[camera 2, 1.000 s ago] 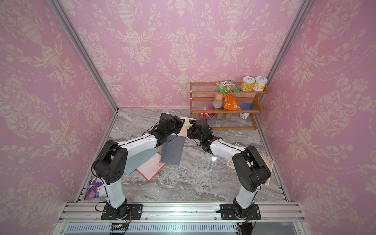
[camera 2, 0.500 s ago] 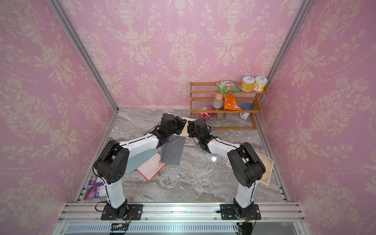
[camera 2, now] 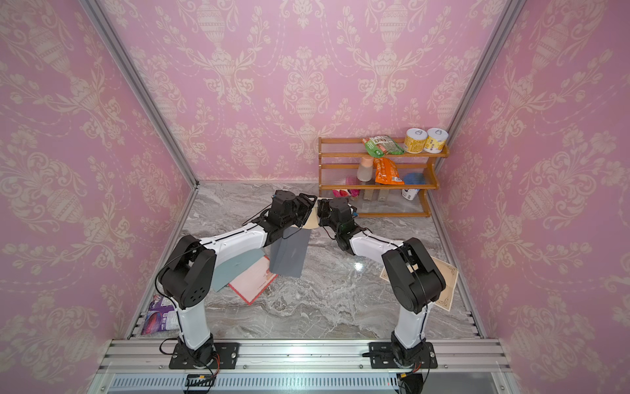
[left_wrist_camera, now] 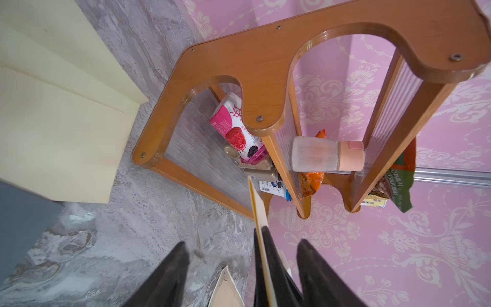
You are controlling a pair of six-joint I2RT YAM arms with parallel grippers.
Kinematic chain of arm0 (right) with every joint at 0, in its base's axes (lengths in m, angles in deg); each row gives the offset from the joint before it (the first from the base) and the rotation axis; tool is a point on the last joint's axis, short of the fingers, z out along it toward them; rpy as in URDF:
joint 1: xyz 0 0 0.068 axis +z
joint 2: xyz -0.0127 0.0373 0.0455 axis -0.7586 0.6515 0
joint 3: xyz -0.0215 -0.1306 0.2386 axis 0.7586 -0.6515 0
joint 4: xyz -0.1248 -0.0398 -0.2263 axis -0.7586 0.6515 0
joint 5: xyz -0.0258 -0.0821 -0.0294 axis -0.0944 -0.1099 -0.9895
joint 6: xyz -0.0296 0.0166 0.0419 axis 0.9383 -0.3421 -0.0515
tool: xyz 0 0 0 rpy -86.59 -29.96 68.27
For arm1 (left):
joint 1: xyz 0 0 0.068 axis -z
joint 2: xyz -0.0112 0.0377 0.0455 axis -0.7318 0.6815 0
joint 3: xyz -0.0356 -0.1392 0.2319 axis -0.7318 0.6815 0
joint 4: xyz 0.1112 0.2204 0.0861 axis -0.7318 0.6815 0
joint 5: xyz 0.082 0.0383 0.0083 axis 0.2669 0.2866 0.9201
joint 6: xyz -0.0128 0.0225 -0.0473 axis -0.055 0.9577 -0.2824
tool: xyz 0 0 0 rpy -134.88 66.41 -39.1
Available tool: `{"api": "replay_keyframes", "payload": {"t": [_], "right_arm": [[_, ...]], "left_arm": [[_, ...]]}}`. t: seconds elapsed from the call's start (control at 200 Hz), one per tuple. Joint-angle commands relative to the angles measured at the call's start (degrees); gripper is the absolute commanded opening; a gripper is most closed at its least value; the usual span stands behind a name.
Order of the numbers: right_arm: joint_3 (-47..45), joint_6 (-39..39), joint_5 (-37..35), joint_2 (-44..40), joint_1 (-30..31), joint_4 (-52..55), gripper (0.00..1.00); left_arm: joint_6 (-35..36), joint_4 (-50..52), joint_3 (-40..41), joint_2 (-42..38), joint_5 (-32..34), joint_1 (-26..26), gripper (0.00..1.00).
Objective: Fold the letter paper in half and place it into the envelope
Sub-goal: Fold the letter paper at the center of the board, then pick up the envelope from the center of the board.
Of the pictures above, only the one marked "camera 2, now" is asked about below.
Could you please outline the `cream letter paper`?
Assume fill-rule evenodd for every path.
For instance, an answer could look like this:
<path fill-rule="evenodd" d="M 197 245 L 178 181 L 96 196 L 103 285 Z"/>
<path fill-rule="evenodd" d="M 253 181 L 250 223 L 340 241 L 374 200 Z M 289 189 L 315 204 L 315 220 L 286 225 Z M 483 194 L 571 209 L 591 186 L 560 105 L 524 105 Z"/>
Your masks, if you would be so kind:
<path fill-rule="evenodd" d="M 313 230 L 319 228 L 318 206 L 314 206 L 306 223 L 303 225 L 305 230 Z"/>

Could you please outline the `grey envelope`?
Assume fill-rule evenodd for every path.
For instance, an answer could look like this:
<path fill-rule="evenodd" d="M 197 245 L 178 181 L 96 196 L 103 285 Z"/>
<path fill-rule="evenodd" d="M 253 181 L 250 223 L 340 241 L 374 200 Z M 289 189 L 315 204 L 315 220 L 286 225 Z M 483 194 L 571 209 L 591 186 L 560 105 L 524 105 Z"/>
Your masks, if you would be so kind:
<path fill-rule="evenodd" d="M 300 278 L 303 272 L 310 229 L 290 227 L 271 245 L 270 272 L 283 277 Z"/>

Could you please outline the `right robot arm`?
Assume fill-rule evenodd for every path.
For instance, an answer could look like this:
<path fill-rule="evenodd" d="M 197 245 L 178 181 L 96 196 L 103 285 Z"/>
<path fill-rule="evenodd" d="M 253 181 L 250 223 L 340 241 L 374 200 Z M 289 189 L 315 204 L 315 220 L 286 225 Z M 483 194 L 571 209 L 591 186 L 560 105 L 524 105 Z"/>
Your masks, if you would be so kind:
<path fill-rule="evenodd" d="M 431 309 L 446 290 L 446 279 L 424 244 L 417 238 L 394 241 L 375 235 L 354 220 L 346 198 L 318 200 L 318 225 L 333 230 L 346 253 L 381 263 L 400 304 L 398 322 L 391 335 L 391 353 L 401 367 L 433 367 L 426 326 Z"/>

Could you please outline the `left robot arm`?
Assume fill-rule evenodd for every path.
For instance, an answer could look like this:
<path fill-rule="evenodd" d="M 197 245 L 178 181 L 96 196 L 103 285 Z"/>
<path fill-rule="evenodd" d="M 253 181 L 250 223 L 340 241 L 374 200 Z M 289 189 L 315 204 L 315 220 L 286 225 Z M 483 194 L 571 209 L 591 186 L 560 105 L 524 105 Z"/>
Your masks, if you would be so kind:
<path fill-rule="evenodd" d="M 213 352 L 213 335 L 203 301 L 216 267 L 246 252 L 260 250 L 283 238 L 285 230 L 302 228 L 318 197 L 277 190 L 272 203 L 242 227 L 218 236 L 183 236 L 155 279 L 156 290 L 175 306 L 179 341 L 189 353 Z"/>

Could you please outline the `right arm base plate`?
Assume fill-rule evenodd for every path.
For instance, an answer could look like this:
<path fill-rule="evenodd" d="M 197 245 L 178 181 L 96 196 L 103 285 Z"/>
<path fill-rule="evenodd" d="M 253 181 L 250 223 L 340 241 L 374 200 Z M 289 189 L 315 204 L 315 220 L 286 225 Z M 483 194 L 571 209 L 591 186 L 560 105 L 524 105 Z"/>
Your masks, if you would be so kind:
<path fill-rule="evenodd" d="M 368 351 L 362 357 L 370 359 L 373 369 L 401 368 L 436 369 L 438 362 L 433 344 L 421 341 L 417 346 L 406 349 L 398 342 L 375 341 L 368 345 Z"/>

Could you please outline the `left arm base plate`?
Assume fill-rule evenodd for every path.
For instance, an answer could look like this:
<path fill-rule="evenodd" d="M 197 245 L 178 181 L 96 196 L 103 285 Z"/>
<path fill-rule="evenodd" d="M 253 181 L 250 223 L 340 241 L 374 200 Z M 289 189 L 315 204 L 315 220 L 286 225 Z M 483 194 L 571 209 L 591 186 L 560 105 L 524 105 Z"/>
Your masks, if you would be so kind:
<path fill-rule="evenodd" d="M 210 341 L 193 351 L 179 340 L 175 345 L 169 369 L 233 370 L 236 368 L 240 347 L 238 342 Z"/>

